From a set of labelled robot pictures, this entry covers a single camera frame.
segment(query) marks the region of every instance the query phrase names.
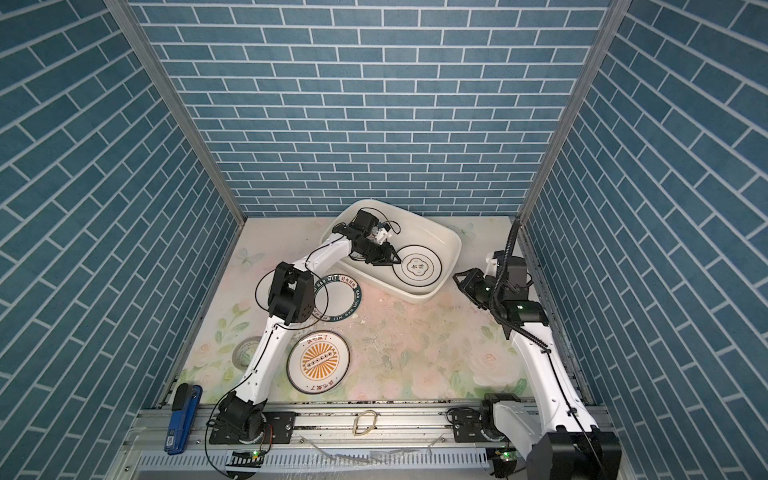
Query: blue stapler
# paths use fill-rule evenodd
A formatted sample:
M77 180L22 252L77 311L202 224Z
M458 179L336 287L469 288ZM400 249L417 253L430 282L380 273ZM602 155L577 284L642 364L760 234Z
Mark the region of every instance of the blue stapler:
M190 427L194 421L194 413L202 395L203 387L199 385L190 386L189 383L182 383L176 389L174 404L170 410L168 434L165 437L165 451L168 455L178 455L184 451Z

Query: white basin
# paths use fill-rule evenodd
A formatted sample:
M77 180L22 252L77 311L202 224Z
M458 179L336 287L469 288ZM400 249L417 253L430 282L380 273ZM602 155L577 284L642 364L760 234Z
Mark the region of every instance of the white basin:
M432 250L440 259L442 264L442 272L438 279L428 286L411 286L402 282L396 275L395 271L390 266L373 266L364 262L356 262L350 258L345 258L339 261L336 265L341 267L347 273L352 275L356 280L365 280L372 283L374 286L384 290L387 293L391 293L398 298L401 298L409 303L424 303L431 299L445 281L451 277L451 272L456 266L458 260L458 254L462 249L462 240L458 237L456 232L444 227L432 220L403 210L402 208L393 207L392 205L385 204L378 200L360 200L350 205L339 215L323 232L323 236L320 237L322 243L331 234L333 226L339 222L349 223L357 215L357 211L361 208L369 207L381 210L392 222L400 224L402 231L399 235L392 235L389 242L395 247L395 250L400 250L408 245L421 245ZM375 210L367 210L371 214L376 215L379 221L384 221L381 214Z

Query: blue brick wall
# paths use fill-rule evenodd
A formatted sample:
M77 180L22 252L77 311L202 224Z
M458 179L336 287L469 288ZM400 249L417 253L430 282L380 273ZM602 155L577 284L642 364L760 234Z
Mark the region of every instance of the blue brick wall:
M101 0L0 12L0 478L91 478L235 225Z
M499 215L608 0L256 3L131 2L248 215Z
M640 477L768 478L767 25L634 0L528 225Z

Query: floral tabletop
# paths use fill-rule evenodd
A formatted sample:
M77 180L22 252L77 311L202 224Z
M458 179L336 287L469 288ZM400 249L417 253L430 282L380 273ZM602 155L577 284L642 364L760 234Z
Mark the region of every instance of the floral tabletop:
M503 248L510 225L507 217L433 220L462 238L455 271L483 268L486 253ZM179 383L203 387L203 403L215 403L241 380L256 348L267 317L253 295L259 279L281 260L293 261L313 250L330 221L252 218L246 222L180 375ZM331 273L341 270L331 269ZM464 399L486 392L532 396L522 360L502 328L472 305L451 280L420 305L403 302L365 282L360 282L360 288L362 301L350 318L294 333L290 346L312 331L338 333L349 346L351 359L343 380L328 392L307 395L293 388L282 368L270 389L271 402Z

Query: plate with orange sunburst pattern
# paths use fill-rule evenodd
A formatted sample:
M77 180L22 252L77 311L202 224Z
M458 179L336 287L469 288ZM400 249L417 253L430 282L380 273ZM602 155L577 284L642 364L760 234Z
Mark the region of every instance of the plate with orange sunburst pattern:
M310 395L331 390L349 368L349 347L334 332L305 336L288 355L288 380L296 390Z

